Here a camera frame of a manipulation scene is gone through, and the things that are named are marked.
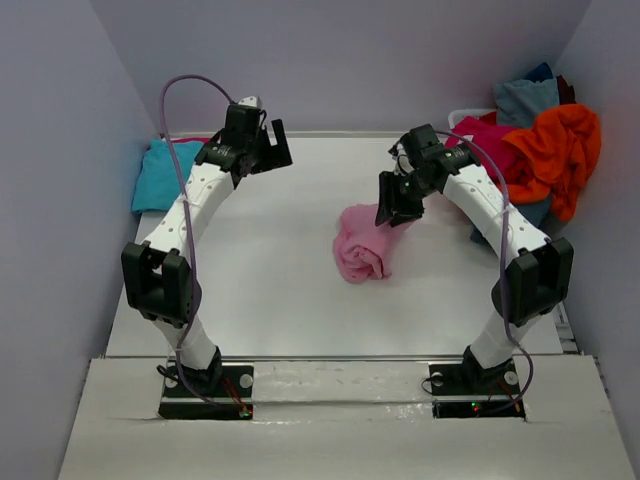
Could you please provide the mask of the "light pink t-shirt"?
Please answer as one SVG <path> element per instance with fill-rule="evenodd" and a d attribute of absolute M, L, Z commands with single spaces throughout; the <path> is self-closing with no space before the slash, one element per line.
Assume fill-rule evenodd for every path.
<path fill-rule="evenodd" d="M 333 255 L 340 275 L 348 283 L 389 278 L 395 247 L 413 225 L 377 226 L 377 210 L 376 204 L 357 204 L 346 208 L 339 217 Z"/>

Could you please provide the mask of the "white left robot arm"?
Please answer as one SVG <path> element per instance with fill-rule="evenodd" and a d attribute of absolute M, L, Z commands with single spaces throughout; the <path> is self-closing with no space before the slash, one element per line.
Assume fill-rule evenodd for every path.
<path fill-rule="evenodd" d="M 160 224 L 121 254 L 129 306 L 164 335 L 176 355 L 169 373 L 194 395 L 215 392 L 222 376 L 219 348 L 197 317 L 202 290 L 195 247 L 243 178 L 292 163 L 282 121 L 265 127 L 265 118 L 257 96 L 230 104 L 224 127 L 196 155 Z"/>

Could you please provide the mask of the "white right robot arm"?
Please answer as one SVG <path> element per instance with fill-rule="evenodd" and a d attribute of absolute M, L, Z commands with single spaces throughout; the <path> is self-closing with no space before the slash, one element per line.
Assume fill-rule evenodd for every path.
<path fill-rule="evenodd" d="M 504 177 L 485 150 L 464 137 L 447 147 L 441 135 L 425 124 L 391 146 L 395 167 L 379 175 L 375 223 L 399 227 L 416 221 L 424 213 L 425 198 L 439 193 L 496 253 L 493 311 L 462 361 L 436 388 L 438 394 L 459 386 L 465 394 L 483 395 L 503 380 L 529 330 L 566 298 L 574 249 L 564 238 L 551 239 L 511 203 Z"/>

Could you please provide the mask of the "folded magenta t-shirt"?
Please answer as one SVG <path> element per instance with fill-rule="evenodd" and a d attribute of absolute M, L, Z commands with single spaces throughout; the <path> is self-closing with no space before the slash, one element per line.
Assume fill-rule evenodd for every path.
<path fill-rule="evenodd" d="M 209 141 L 208 138 L 189 137 L 189 138 L 172 139 L 171 143 L 174 144 L 174 145 L 187 144 L 187 145 L 191 145 L 191 146 L 195 146 L 195 145 L 202 146 L 205 143 L 207 143 L 208 141 Z"/>

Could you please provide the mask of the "white laundry basket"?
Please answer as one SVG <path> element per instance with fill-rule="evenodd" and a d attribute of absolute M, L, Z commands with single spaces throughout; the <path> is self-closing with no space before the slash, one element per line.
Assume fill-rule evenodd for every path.
<path fill-rule="evenodd" d="M 490 115 L 495 113 L 496 113 L 495 109 L 487 109 L 487 108 L 456 109 L 456 110 L 452 110 L 448 114 L 447 121 L 448 121 L 449 128 L 453 129 L 466 117 L 480 118 L 485 115 Z"/>

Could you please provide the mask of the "crumpled magenta t-shirt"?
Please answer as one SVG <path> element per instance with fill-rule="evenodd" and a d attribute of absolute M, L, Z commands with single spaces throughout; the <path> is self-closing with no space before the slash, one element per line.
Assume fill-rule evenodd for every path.
<path fill-rule="evenodd" d="M 516 152 L 504 141 L 504 137 L 517 128 L 508 125 L 498 125 L 496 114 L 480 117 L 464 115 L 451 129 L 452 133 L 463 136 L 484 150 L 499 168 L 505 181 L 510 183 L 515 179 Z"/>

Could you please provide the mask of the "folded turquoise t-shirt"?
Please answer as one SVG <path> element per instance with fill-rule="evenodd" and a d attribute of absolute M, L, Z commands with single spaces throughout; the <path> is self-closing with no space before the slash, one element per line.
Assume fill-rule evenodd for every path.
<path fill-rule="evenodd" d="M 174 145 L 184 180 L 187 181 L 194 159 L 201 147 Z M 140 215 L 148 211 L 167 212 L 180 194 L 174 162 L 164 140 L 154 139 L 144 153 L 131 203 L 131 212 Z"/>

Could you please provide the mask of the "grey-blue t-shirt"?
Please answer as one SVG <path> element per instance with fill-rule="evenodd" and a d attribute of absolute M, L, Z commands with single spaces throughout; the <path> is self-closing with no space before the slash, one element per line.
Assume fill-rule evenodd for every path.
<path fill-rule="evenodd" d="M 560 105 L 555 78 L 542 82 L 526 79 L 497 83 L 493 87 L 496 123 L 531 128 L 539 114 Z"/>

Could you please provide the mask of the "crumpled orange t-shirt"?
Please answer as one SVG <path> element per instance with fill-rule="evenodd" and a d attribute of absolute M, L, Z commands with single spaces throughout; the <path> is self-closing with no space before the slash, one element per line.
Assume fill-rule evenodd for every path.
<path fill-rule="evenodd" d="M 505 174 L 510 201 L 550 199 L 550 212 L 569 222 L 599 160 L 598 115 L 582 104 L 561 105 L 539 114 L 532 127 L 509 132 L 502 143 L 514 155 Z"/>

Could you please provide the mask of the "dark blue t-shirt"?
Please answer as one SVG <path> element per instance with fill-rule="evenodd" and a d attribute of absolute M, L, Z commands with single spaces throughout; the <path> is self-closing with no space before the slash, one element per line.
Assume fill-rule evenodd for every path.
<path fill-rule="evenodd" d="M 525 80 L 534 83 L 540 83 L 554 78 L 555 76 L 552 72 L 552 69 L 547 62 L 540 63 L 539 65 L 528 71 L 524 76 Z"/>

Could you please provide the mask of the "maroon t-shirt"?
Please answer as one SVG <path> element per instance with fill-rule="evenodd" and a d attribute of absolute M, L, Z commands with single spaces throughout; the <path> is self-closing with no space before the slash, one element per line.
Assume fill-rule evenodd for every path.
<path fill-rule="evenodd" d="M 560 105 L 576 104 L 575 88 L 563 76 L 556 77 Z"/>

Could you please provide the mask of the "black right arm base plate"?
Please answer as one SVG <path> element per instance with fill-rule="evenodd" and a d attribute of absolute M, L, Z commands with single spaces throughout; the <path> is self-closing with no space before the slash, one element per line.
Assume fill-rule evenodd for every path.
<path fill-rule="evenodd" d="M 461 363 L 431 364 L 421 388 L 432 398 L 435 419 L 526 418 L 523 401 L 515 402 L 520 382 L 513 360 L 476 383 Z"/>

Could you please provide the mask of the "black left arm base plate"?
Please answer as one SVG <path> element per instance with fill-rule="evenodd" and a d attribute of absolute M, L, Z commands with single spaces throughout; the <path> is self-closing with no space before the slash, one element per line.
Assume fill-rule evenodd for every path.
<path fill-rule="evenodd" d="M 250 421 L 253 419 L 254 366 L 249 363 L 222 364 L 222 376 L 215 386 L 191 383 L 194 395 L 180 381 L 175 362 L 157 365 L 163 377 L 158 415 L 166 420 Z"/>

